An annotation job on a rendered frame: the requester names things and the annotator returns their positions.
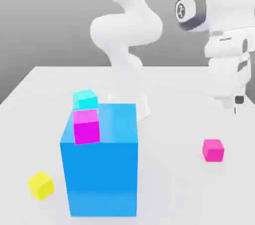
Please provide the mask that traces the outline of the small yellow cube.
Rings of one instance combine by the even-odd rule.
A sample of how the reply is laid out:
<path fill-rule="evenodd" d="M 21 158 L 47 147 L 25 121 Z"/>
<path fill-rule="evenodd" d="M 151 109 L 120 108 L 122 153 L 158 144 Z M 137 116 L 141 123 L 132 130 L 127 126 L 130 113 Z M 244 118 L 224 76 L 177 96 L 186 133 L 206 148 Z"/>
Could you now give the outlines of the small yellow cube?
<path fill-rule="evenodd" d="M 53 179 L 45 172 L 39 172 L 28 180 L 30 193 L 42 201 L 54 192 Z"/>

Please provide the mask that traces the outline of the large blue box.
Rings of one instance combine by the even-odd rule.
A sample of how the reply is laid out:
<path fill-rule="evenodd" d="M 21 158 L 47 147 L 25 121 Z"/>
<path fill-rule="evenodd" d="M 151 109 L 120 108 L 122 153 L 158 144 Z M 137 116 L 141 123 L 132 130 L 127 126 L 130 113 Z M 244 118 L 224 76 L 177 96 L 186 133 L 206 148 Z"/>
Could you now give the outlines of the large blue box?
<path fill-rule="evenodd" d="M 99 105 L 99 143 L 76 145 L 70 115 L 60 140 L 72 217 L 135 217 L 138 135 L 135 104 Z"/>

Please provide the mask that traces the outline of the small magenta cube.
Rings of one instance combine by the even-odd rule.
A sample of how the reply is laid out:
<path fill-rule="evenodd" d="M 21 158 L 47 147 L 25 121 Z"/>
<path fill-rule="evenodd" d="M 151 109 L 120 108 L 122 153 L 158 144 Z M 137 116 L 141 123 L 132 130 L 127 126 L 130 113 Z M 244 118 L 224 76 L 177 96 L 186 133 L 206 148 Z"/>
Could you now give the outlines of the small magenta cube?
<path fill-rule="evenodd" d="M 100 142 L 98 110 L 74 110 L 73 128 L 76 145 Z"/>

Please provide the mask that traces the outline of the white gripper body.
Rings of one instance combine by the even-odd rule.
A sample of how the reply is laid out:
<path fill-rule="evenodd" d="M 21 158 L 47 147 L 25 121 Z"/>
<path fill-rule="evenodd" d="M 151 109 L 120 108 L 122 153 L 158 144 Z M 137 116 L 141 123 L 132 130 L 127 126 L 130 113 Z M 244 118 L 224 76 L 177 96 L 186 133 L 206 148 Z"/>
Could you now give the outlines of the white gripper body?
<path fill-rule="evenodd" d="M 209 60 L 211 92 L 215 99 L 243 101 L 251 79 L 251 56 L 248 52 Z"/>

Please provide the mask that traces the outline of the small pink cube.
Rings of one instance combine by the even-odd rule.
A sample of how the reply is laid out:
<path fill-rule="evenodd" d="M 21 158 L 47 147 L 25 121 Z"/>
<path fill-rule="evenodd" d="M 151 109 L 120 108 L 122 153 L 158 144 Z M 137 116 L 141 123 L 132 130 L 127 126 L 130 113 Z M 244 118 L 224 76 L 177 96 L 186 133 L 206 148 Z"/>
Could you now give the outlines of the small pink cube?
<path fill-rule="evenodd" d="M 225 148 L 219 139 L 205 139 L 202 153 L 206 162 L 222 162 Z"/>

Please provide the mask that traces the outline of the small cyan cube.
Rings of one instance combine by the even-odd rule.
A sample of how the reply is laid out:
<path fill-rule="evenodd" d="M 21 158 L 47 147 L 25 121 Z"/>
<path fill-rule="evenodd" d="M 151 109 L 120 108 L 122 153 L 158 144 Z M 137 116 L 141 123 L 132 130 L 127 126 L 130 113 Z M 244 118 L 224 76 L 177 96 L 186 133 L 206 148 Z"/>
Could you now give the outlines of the small cyan cube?
<path fill-rule="evenodd" d="M 91 89 L 74 92 L 72 98 L 73 110 L 98 109 L 98 96 Z"/>

